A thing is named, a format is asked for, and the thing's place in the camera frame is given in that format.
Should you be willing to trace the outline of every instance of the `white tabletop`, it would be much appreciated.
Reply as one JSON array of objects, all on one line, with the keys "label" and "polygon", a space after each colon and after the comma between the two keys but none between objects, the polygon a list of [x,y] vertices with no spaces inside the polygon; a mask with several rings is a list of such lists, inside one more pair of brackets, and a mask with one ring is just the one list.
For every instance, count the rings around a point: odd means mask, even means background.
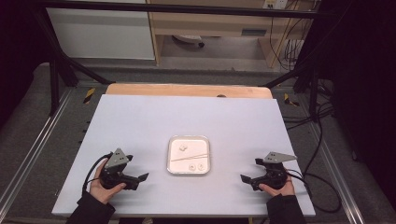
[{"label": "white tabletop", "polygon": [[[168,143],[174,135],[208,139],[207,174],[168,172]],[[95,161],[117,147],[134,156],[125,175],[149,175],[136,191],[123,190],[111,200],[116,217],[266,216],[270,196],[253,191],[240,175],[265,175],[254,159],[270,151],[294,155],[276,100],[103,95],[53,207],[54,215],[73,213],[86,174]],[[297,161],[284,165],[300,171]],[[304,215],[314,216],[304,185],[295,179],[293,183]]]}]

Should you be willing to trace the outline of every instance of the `floor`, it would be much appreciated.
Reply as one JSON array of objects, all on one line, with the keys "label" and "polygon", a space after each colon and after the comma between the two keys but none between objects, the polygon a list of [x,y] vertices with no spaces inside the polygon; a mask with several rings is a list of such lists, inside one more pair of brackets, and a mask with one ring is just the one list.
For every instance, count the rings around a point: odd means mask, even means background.
[{"label": "floor", "polygon": [[[171,36],[165,38],[162,62],[138,61],[97,61],[82,60],[101,76],[118,82],[161,82],[190,84],[219,84],[257,86],[265,84],[287,72],[288,66],[268,68],[265,65],[258,42],[254,38],[205,37],[205,46],[181,43]],[[287,63],[281,57],[283,65]],[[78,74],[80,84],[77,88],[63,88],[69,92],[70,100],[64,106],[64,112],[56,119],[49,119],[50,89],[48,67],[41,66],[35,71],[35,81],[25,98],[15,110],[5,127],[0,131],[0,158],[3,166],[0,181],[1,215],[7,215],[3,223],[63,223],[64,219],[53,216],[50,211],[56,201],[57,192],[62,188],[65,177],[74,157],[78,152],[84,130],[89,127],[95,106],[106,86],[94,83],[91,78]],[[290,79],[272,92],[279,102],[285,117],[306,116],[303,107],[304,94],[294,94]],[[89,104],[82,103],[90,87],[95,87],[95,94]],[[284,96],[288,93],[291,103],[285,104]],[[321,103],[327,96],[319,97]],[[47,130],[49,136],[36,141],[46,122],[56,122],[53,129]],[[316,217],[309,217],[309,223],[396,223],[395,211],[389,207],[387,199],[381,194],[369,171],[363,163],[353,161],[347,140],[336,118],[328,116],[322,121],[325,147],[331,150],[346,185],[350,190],[353,203],[358,207],[363,221],[351,220],[344,202],[340,211],[330,214],[317,211]],[[290,141],[299,164],[308,164],[318,139],[315,137],[317,127],[307,123],[288,131]],[[38,153],[31,151],[37,146]],[[32,164],[23,163],[27,156]],[[327,164],[326,153],[319,153],[312,165],[312,172],[332,180],[331,165]],[[17,180],[13,177],[24,168],[29,174]],[[333,209],[337,205],[332,189],[311,179],[315,198],[313,202],[319,207]],[[18,194],[12,196],[10,191]]]}]

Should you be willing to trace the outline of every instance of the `hand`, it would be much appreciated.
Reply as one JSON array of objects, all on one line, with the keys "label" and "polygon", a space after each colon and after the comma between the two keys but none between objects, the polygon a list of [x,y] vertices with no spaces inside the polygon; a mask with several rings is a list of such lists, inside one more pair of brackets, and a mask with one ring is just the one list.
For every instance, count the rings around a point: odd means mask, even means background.
[{"label": "hand", "polygon": [[283,196],[295,194],[294,186],[293,186],[293,183],[291,182],[291,176],[289,176],[289,175],[288,175],[288,179],[286,179],[285,186],[283,186],[283,188],[281,188],[281,189],[273,189],[265,184],[260,184],[259,188],[264,190],[265,192],[269,193],[273,197],[278,194],[282,194]]},{"label": "hand", "polygon": [[99,175],[100,175],[103,167],[105,166],[106,162],[107,162],[107,159],[104,160],[100,164],[100,166],[96,169],[96,173],[93,178],[94,180],[91,182],[91,187],[90,187],[90,194],[93,196],[93,198],[95,198],[96,200],[98,200],[99,202],[101,202],[103,204],[107,204],[108,201],[110,201],[110,199],[115,194],[120,192],[126,186],[126,184],[124,184],[124,183],[118,184],[116,187],[114,187],[112,189],[105,189],[102,186],[102,184],[100,183]]}]

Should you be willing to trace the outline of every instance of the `clear plastic container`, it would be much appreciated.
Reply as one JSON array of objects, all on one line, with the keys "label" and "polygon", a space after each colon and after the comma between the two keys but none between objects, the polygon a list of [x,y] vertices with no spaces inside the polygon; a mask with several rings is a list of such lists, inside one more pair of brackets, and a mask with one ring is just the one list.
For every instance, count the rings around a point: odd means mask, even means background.
[{"label": "clear plastic container", "polygon": [[174,175],[204,175],[210,171],[209,141],[201,135],[169,140],[167,169]]}]

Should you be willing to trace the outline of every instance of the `white cabinet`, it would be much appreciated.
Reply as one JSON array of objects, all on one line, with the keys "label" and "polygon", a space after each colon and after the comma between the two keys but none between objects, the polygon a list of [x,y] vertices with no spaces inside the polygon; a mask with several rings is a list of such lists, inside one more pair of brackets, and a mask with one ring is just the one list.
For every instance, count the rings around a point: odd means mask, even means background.
[{"label": "white cabinet", "polygon": [[[145,4],[145,0],[101,0]],[[64,52],[72,58],[154,60],[147,12],[48,8]]]}]

